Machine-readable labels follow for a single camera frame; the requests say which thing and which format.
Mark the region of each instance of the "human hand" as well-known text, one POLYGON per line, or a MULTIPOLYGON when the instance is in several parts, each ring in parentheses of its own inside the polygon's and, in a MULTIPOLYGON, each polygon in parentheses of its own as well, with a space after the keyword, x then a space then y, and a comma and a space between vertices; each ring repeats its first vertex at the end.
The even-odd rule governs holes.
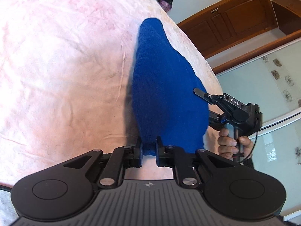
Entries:
MULTIPOLYGON (((239 150, 235 147, 237 142, 234 139, 227 137, 228 134, 228 129, 223 128, 220 130, 220 137, 217 140, 219 143, 218 151, 220 156, 231 159, 234 154, 239 153, 239 150)), ((254 146, 253 142, 248 137, 239 137, 238 141, 243 146, 244 157, 246 158, 254 146)))

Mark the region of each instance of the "pink bedsheet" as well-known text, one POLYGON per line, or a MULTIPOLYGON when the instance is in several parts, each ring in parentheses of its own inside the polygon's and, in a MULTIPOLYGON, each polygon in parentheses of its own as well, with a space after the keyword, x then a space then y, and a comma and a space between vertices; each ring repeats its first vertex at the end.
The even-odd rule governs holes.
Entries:
MULTIPOLYGON (((135 143, 131 76, 148 17, 162 21, 207 91, 221 94, 203 56, 155 0, 0 0, 1 184, 93 148, 135 143)), ((206 143, 216 137, 210 129, 206 143)))

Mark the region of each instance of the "knitted blue fabric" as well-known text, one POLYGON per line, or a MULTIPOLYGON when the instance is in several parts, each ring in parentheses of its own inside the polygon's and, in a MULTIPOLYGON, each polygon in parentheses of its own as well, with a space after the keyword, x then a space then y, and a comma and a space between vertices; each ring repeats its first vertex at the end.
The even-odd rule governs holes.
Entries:
POLYGON ((144 155, 155 155, 156 137, 194 153, 204 147, 208 104, 194 95, 206 91, 189 62, 169 43, 155 18, 140 26, 133 75, 132 105, 144 155))

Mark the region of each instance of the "metal pin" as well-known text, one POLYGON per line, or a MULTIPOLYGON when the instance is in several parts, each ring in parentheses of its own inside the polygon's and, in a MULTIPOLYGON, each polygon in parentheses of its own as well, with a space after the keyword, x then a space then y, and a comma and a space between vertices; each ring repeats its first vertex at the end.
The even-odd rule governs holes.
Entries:
POLYGON ((115 183, 115 180, 112 179, 112 178, 106 177, 106 178, 101 179, 99 181, 99 183, 101 185, 104 185, 104 186, 110 186, 110 185, 113 185, 115 183))
POLYGON ((187 178, 183 179, 183 184, 186 184, 186 185, 195 185, 197 183, 198 183, 198 181, 193 177, 187 177, 187 178))

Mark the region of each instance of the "wooden cabinet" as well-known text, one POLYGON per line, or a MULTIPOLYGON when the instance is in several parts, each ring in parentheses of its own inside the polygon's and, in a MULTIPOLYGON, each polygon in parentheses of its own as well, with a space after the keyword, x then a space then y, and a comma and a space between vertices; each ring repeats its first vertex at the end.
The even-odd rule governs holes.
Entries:
POLYGON ((286 35, 301 29, 301 1, 272 1, 279 29, 286 35))
POLYGON ((209 58, 277 27, 270 0, 222 0, 178 24, 209 58))

